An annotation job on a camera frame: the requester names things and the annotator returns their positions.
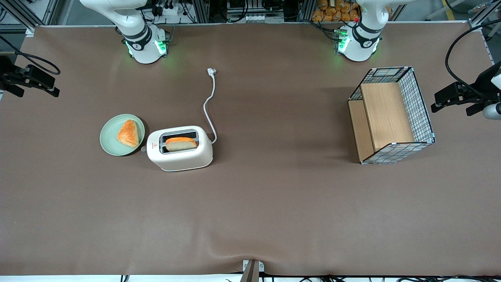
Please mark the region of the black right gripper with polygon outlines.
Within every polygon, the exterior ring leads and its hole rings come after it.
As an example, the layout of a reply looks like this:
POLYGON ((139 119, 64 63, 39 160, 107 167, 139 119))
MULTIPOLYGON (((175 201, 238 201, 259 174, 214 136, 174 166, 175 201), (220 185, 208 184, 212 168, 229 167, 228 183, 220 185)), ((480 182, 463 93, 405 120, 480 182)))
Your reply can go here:
MULTIPOLYGON (((9 92, 18 98, 22 98, 24 95, 24 89, 18 87, 17 85, 26 85, 27 79, 25 78, 25 72, 27 67, 19 67, 11 62, 8 56, 0 56, 0 81, 3 85, 3 90, 9 92)), ((45 92, 52 95, 54 98, 59 97, 60 90, 57 87, 45 88, 45 92)))

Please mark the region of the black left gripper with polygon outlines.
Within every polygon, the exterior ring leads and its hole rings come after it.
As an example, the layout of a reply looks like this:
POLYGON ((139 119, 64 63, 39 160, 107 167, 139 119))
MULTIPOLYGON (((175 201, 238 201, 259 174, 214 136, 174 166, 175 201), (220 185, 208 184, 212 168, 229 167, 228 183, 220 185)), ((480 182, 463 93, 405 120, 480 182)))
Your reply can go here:
MULTIPOLYGON (((493 89, 493 84, 491 82, 492 76, 478 76, 475 82, 470 86, 476 90, 474 98, 470 103, 474 103, 470 107, 467 107, 467 116, 473 116, 483 111, 485 104, 493 104, 491 91, 493 89)), ((436 113, 443 108, 442 104, 431 104, 431 112, 436 113)))

